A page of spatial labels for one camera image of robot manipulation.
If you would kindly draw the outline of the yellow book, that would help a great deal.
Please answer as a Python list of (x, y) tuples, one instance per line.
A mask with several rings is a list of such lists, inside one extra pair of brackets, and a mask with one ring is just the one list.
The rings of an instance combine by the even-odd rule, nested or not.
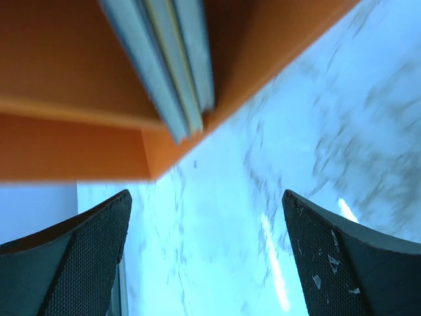
[(143, 2), (168, 65), (192, 134), (203, 130), (199, 100), (173, 1)]

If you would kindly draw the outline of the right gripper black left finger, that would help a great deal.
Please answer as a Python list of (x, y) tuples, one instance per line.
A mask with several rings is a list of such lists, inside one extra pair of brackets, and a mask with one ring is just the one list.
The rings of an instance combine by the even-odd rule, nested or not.
[(106, 315), (128, 233), (128, 190), (1, 245), (2, 315)]

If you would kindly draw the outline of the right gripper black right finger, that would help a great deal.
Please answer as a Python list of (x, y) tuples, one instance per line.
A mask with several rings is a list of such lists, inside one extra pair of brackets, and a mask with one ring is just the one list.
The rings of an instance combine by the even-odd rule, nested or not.
[(420, 314), (420, 244), (354, 223), (291, 190), (282, 205), (309, 315)]

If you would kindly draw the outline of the dark galaxy cover book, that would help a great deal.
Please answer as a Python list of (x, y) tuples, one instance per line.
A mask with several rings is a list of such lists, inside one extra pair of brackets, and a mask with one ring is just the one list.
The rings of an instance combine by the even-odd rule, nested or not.
[(99, 4), (175, 142), (190, 137), (189, 124), (143, 3), (104, 0)]

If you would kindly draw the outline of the dark blue book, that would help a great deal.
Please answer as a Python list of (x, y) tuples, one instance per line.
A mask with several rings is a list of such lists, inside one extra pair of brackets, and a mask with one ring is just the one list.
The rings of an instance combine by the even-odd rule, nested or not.
[(212, 60), (203, 1), (175, 0), (174, 6), (186, 45), (201, 111), (214, 109)]

